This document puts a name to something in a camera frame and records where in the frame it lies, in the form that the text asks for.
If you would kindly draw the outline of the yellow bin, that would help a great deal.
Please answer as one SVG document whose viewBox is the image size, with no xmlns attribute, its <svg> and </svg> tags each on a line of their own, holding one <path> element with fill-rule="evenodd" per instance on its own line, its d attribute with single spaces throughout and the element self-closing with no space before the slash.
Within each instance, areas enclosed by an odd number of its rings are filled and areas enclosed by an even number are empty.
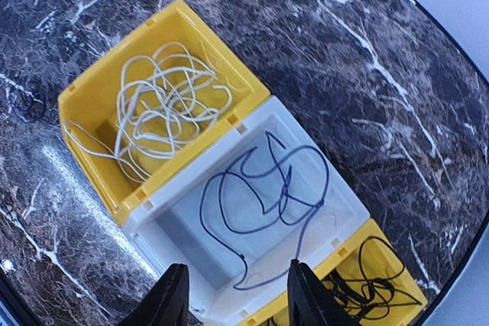
<svg viewBox="0 0 489 326">
<path fill-rule="evenodd" d="M 361 325 L 408 325 L 427 306 L 423 292 L 373 219 L 313 272 Z"/>
<path fill-rule="evenodd" d="M 60 95 L 63 139 L 112 219 L 131 213 L 270 97 L 176 0 Z"/>
</svg>

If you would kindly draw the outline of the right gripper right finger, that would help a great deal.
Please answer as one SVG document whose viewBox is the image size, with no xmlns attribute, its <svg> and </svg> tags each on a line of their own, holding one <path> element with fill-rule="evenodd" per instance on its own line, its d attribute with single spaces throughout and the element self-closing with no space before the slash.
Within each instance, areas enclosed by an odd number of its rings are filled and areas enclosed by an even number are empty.
<svg viewBox="0 0 489 326">
<path fill-rule="evenodd" d="M 290 325 L 359 325 L 305 263 L 291 260 L 287 277 Z"/>
</svg>

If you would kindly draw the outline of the white translucent bin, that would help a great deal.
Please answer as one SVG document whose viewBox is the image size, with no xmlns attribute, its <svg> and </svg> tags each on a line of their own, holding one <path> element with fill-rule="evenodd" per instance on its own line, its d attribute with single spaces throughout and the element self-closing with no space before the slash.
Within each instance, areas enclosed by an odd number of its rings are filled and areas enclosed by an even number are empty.
<svg viewBox="0 0 489 326">
<path fill-rule="evenodd" d="M 291 260 L 315 267 L 370 215 L 276 97 L 130 215 L 122 230 L 151 269 L 189 269 L 190 311 L 237 325 L 285 292 Z"/>
</svg>

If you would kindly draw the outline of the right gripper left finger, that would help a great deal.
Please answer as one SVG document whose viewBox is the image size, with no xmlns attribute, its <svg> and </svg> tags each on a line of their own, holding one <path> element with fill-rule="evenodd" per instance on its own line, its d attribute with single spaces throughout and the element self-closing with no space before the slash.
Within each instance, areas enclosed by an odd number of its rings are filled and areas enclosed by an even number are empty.
<svg viewBox="0 0 489 326">
<path fill-rule="evenodd" d="M 189 270 L 172 264 L 120 326 L 188 325 Z"/>
</svg>

